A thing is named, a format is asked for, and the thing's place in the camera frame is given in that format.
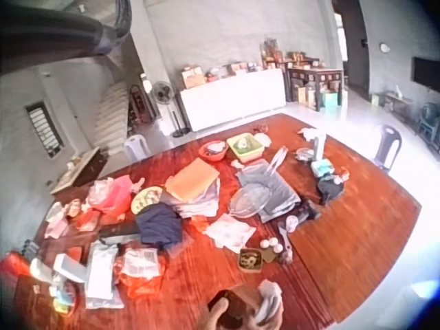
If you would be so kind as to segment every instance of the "orange paper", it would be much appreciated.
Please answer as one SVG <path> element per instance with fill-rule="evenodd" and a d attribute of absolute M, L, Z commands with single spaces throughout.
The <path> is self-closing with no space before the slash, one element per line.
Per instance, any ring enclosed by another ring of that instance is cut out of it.
<path fill-rule="evenodd" d="M 200 196 L 219 176 L 219 171 L 197 158 L 174 177 L 169 177 L 165 189 L 180 201 Z"/>

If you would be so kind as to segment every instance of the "round tray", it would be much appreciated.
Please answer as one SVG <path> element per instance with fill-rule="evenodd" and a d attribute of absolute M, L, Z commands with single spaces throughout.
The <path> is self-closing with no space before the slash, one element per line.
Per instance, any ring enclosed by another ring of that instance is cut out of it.
<path fill-rule="evenodd" d="M 156 192 L 157 198 L 154 198 L 152 201 L 147 201 L 147 195 L 150 192 Z M 160 195 L 162 194 L 162 188 L 157 186 L 151 186 L 148 187 L 141 192 L 139 192 L 135 198 L 133 198 L 133 201 L 131 202 L 131 212 L 133 212 L 134 215 L 139 213 L 143 208 L 151 205 L 159 203 L 160 201 Z"/>

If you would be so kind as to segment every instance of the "bottle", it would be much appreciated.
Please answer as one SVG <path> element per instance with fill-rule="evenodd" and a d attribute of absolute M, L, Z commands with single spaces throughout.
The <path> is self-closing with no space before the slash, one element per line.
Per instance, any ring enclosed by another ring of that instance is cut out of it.
<path fill-rule="evenodd" d="M 324 156 L 324 145 L 325 145 L 326 135 L 321 133 L 315 137 L 315 141 L 313 143 L 313 160 L 316 162 L 317 160 L 322 160 Z"/>

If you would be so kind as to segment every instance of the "white plastic chair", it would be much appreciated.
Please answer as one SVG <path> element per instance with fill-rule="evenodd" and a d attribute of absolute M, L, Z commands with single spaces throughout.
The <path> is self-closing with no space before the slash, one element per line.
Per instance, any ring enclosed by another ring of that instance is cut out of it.
<path fill-rule="evenodd" d="M 146 146 L 145 137 L 142 135 L 129 137 L 126 139 L 124 147 L 126 155 L 132 162 L 140 162 L 151 155 L 149 148 Z"/>

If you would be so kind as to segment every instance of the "plastic chair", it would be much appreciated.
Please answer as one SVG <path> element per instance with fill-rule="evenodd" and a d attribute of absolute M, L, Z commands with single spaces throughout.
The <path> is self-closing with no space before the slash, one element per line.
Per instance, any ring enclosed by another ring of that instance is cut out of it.
<path fill-rule="evenodd" d="M 429 143 L 434 144 L 437 132 L 440 127 L 440 105 L 435 103 L 426 103 L 421 108 L 418 119 L 417 135 L 423 131 L 423 134 L 429 135 Z"/>
<path fill-rule="evenodd" d="M 150 156 L 150 150 L 146 146 L 145 137 L 133 135 L 126 139 L 124 143 L 125 153 L 132 162 L 140 162 Z"/>
<path fill-rule="evenodd" d="M 381 133 L 381 139 L 379 148 L 377 150 L 376 156 L 374 157 L 374 162 L 377 166 L 379 166 L 382 170 L 385 172 L 389 172 L 391 167 L 393 167 L 394 161 L 396 160 L 397 154 L 400 151 L 400 148 L 402 147 L 402 136 L 400 133 L 394 128 L 387 124 L 382 124 L 378 127 Z M 391 150 L 391 146 L 393 143 L 397 141 L 397 149 L 395 151 L 393 160 L 389 167 L 385 166 L 386 158 L 388 157 L 388 154 Z"/>

